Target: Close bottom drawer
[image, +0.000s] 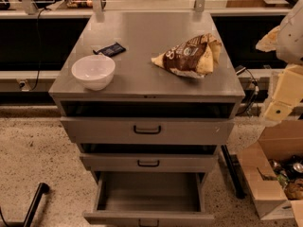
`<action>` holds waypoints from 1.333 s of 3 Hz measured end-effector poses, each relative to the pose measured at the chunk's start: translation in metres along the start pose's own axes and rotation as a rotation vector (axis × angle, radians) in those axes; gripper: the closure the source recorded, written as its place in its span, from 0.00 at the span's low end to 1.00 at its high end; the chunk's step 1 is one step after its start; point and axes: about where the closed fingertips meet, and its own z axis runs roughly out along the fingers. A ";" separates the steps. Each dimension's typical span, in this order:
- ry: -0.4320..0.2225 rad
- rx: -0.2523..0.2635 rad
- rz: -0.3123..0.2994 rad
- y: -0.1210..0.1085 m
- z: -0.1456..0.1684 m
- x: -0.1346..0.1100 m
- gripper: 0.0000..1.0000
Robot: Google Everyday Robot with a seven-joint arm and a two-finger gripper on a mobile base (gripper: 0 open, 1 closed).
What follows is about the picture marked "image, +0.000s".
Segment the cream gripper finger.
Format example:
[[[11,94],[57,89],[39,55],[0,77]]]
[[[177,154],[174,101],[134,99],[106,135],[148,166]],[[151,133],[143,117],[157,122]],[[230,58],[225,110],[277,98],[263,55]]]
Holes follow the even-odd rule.
[[[280,26],[271,29],[266,35],[262,37],[256,44],[256,49],[263,52],[276,51],[277,34],[280,31]]]

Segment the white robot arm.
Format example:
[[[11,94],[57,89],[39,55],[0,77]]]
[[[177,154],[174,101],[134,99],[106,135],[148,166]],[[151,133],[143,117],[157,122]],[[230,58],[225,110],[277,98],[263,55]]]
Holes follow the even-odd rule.
[[[298,0],[279,26],[270,30],[256,44],[263,52],[275,51],[287,63],[278,75],[278,81],[265,107],[267,120],[281,121],[303,99],[303,0]]]

